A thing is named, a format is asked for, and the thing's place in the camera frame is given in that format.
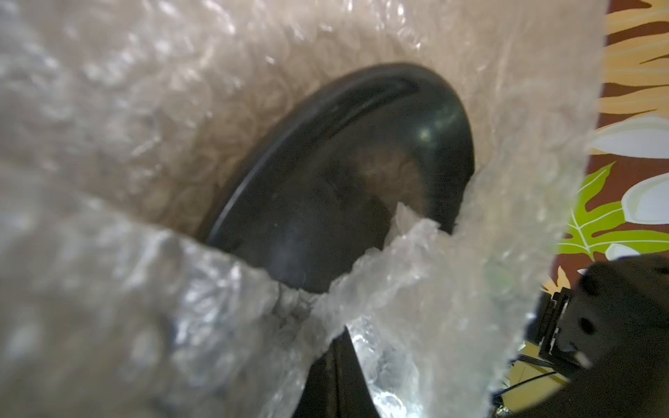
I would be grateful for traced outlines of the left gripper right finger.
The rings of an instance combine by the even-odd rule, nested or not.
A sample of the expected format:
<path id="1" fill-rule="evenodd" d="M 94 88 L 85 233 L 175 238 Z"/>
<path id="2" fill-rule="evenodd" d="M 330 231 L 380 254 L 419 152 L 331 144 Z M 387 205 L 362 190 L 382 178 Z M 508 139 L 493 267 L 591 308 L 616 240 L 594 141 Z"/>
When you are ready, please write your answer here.
<path id="1" fill-rule="evenodd" d="M 336 340 L 337 416 L 378 418 L 379 414 L 355 353 L 348 329 Z"/>

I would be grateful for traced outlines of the black dinner plate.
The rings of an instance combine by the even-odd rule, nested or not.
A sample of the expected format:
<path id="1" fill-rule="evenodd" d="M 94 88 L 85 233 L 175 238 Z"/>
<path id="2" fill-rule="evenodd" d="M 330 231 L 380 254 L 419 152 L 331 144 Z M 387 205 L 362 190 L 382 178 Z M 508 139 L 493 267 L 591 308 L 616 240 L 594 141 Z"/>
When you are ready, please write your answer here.
<path id="1" fill-rule="evenodd" d="M 292 288 L 325 293 L 398 204 L 451 233 L 474 172 L 453 87 L 417 64 L 355 71 L 304 99 L 237 168 L 198 231 Z"/>

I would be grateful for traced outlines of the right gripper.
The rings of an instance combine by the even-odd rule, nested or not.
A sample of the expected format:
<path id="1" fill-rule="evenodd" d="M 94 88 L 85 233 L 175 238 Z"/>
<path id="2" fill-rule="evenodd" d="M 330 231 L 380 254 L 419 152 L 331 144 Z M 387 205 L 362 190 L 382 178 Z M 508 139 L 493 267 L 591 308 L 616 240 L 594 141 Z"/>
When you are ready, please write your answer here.
<path id="1" fill-rule="evenodd" d="M 540 355 L 569 383 L 520 417 L 668 415 L 668 260 L 596 262 L 560 294 Z"/>

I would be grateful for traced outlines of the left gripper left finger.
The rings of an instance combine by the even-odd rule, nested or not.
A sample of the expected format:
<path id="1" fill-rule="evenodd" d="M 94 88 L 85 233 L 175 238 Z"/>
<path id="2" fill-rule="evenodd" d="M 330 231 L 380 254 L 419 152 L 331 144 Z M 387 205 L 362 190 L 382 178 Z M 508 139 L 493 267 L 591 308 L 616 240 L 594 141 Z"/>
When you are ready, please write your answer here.
<path id="1" fill-rule="evenodd" d="M 311 366 L 292 418 L 337 416 L 336 343 L 337 340 L 334 340 L 328 350 Z"/>

